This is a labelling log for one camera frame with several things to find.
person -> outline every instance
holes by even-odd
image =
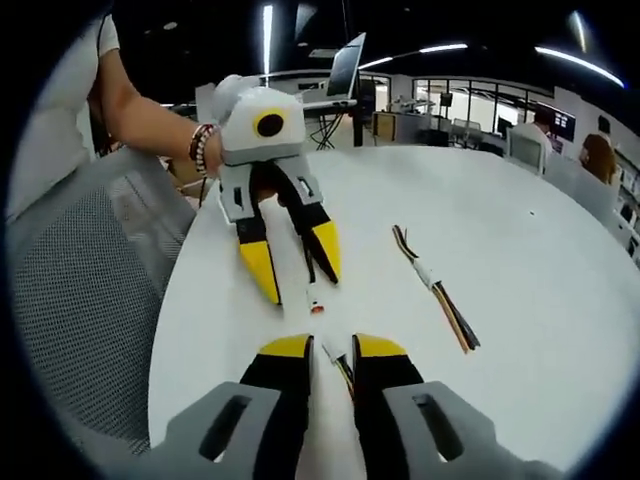
[[[598,132],[587,135],[580,152],[580,161],[585,170],[607,185],[611,184],[616,172],[616,156],[609,135],[611,124],[607,118],[600,115]]]
[[[546,109],[539,109],[533,117],[533,123],[520,123],[511,129],[512,133],[534,140],[542,146],[543,165],[553,150],[551,140],[547,137],[553,124],[553,113]]]
[[[133,86],[119,53],[111,15],[92,22],[52,73],[37,100],[18,148],[5,220],[13,221],[79,166],[90,161],[77,127],[85,102],[117,141],[135,149],[190,161],[196,122],[142,96]],[[204,166],[215,176],[222,163],[214,129],[204,144]]]

mesh chair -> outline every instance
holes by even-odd
[[[155,157],[121,149],[7,225],[26,353],[61,425],[98,464],[149,448],[151,348],[194,216]]]
[[[529,167],[538,175],[544,173],[542,152],[542,145],[535,140],[518,135],[513,130],[507,130],[507,155]]]

white round table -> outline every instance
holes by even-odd
[[[319,339],[348,349],[364,332],[405,347],[425,381],[440,380],[490,417],[523,459],[567,470],[615,419],[640,351],[640,273],[569,197],[484,152],[379,147],[309,156],[336,221],[342,282],[319,275],[321,316],[308,313],[307,269],[288,214],[262,204],[283,297],[271,305],[244,267],[217,194],[199,211],[157,326],[149,380],[151,445],[169,420],[258,349],[317,335],[303,478],[364,478],[352,408]],[[464,355],[391,226],[439,276],[482,347]]]

laptop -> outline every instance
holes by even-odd
[[[366,33],[358,35],[336,53],[327,84],[327,99],[320,102],[303,103],[305,111],[322,108],[346,108],[357,105],[358,101],[351,97],[366,35]]]

black ceiling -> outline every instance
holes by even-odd
[[[417,0],[117,0],[114,18],[127,71],[158,101],[184,102],[194,86],[230,73],[262,73],[262,7],[274,5],[272,71],[330,68],[309,58],[339,48],[351,32],[367,32],[363,62],[464,42],[464,51],[409,55],[374,67],[388,74],[459,75],[574,90],[640,132],[640,71],[628,4],[616,2],[426,2]],[[583,19],[587,53],[571,14]],[[163,27],[177,23],[172,30]],[[621,89],[591,72],[542,58],[534,46],[581,56],[620,77]]]

